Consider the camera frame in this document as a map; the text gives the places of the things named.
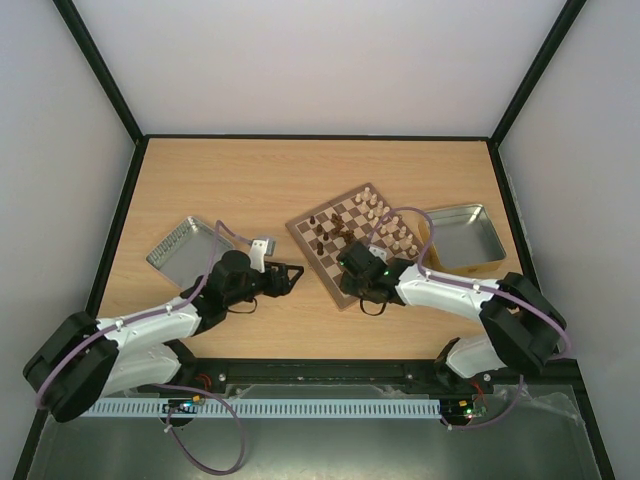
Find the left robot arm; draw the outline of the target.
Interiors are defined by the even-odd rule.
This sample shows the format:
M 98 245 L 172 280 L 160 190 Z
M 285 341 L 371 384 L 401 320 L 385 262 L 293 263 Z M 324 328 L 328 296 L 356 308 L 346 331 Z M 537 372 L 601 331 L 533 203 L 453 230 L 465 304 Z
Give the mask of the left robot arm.
M 288 295 L 303 267 L 266 262 L 254 268 L 249 255 L 231 250 L 192 287 L 164 304 L 134 314 L 68 316 L 23 369 L 36 405 L 60 423 L 85 413 L 102 397 L 147 384 L 179 381 L 188 365 L 181 340 L 225 320 L 232 306 L 260 295 Z

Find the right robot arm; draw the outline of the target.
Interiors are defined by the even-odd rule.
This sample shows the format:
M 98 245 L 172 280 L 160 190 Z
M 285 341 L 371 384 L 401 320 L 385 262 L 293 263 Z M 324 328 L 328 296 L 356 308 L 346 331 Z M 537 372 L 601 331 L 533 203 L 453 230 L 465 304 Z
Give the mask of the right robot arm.
M 445 274 L 410 260 L 386 261 L 360 242 L 343 249 L 338 262 L 340 290 L 362 303 L 429 307 L 483 327 L 481 335 L 450 340 L 434 361 L 434 376 L 447 391 L 504 368 L 538 375 L 571 348 L 566 320 L 520 274 L 501 280 Z

